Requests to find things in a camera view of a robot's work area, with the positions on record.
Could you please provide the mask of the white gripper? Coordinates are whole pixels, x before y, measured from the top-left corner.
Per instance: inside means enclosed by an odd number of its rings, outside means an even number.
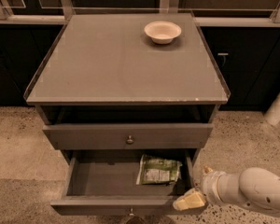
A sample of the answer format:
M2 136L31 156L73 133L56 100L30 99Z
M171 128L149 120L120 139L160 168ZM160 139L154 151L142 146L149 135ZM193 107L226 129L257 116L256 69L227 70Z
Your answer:
M175 210L184 211L188 209L200 208L205 206L206 200L210 204L225 204L219 196L217 187L218 180L225 174L225 172L214 171L211 167L204 166L203 173L206 175L201 181L202 193L196 189L190 189L173 202L173 207Z

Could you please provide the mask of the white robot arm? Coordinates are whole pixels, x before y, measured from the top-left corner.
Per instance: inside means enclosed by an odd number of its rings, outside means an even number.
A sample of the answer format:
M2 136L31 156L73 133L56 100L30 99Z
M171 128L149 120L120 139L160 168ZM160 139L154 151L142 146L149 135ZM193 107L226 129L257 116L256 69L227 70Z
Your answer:
M280 177L258 167L236 174L205 167L200 189L190 189L174 201L173 207L184 211L207 203L232 204L248 211L280 217Z

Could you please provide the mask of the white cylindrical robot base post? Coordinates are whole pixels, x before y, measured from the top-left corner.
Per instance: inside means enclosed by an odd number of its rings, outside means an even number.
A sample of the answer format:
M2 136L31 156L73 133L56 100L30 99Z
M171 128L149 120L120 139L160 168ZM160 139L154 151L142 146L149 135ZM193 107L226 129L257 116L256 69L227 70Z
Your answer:
M264 118L273 126L280 122L280 92L264 114Z

